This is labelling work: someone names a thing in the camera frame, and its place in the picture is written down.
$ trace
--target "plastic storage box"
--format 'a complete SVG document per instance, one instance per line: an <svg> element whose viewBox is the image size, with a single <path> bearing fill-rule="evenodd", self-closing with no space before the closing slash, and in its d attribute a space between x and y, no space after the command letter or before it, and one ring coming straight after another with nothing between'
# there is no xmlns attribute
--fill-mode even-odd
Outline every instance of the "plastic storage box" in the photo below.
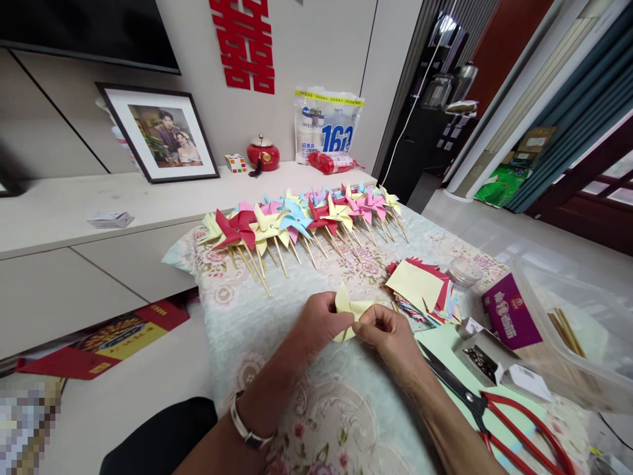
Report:
<svg viewBox="0 0 633 475"><path fill-rule="evenodd" d="M633 414L633 315L614 295L525 261L512 275L543 341L516 352L550 389L583 407ZM548 312L562 309L587 358L565 345Z"/></svg>

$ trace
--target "television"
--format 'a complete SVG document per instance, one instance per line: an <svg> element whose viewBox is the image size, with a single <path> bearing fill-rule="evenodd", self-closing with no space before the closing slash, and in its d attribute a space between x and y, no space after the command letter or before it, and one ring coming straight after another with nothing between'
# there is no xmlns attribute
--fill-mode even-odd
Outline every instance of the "television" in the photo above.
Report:
<svg viewBox="0 0 633 475"><path fill-rule="evenodd" d="M155 0L5 2L0 46L180 74Z"/></svg>

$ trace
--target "stack of colored paper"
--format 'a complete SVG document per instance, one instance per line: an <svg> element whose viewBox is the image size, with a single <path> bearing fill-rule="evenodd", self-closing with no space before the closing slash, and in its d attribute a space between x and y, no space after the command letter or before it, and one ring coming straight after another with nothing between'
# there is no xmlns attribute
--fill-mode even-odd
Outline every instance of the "stack of colored paper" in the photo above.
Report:
<svg viewBox="0 0 633 475"><path fill-rule="evenodd" d="M385 284L394 292L398 307L414 319L436 327L461 323L453 283L440 267L411 257L387 267L391 275Z"/></svg>

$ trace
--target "plastic bag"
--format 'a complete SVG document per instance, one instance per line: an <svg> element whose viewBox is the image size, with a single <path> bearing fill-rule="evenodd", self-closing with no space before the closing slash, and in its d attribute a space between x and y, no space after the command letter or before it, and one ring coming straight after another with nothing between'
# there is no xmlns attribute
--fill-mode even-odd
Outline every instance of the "plastic bag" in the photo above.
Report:
<svg viewBox="0 0 633 475"><path fill-rule="evenodd" d="M345 152L331 152L329 154L312 152L308 155L307 162L325 175L343 173L356 167L365 168Z"/></svg>
<svg viewBox="0 0 633 475"><path fill-rule="evenodd" d="M314 152L349 153L365 100L321 87L295 91L295 161Z"/></svg>

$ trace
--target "drawer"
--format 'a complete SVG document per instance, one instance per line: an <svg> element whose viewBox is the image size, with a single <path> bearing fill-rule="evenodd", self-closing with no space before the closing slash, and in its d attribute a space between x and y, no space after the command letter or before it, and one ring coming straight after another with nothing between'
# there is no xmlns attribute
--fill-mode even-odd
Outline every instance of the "drawer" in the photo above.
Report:
<svg viewBox="0 0 633 475"><path fill-rule="evenodd" d="M67 247L0 261L0 358L146 304Z"/></svg>
<svg viewBox="0 0 633 475"><path fill-rule="evenodd" d="M199 221L102 239L73 249L144 299L155 302L194 288L194 278L160 260Z"/></svg>

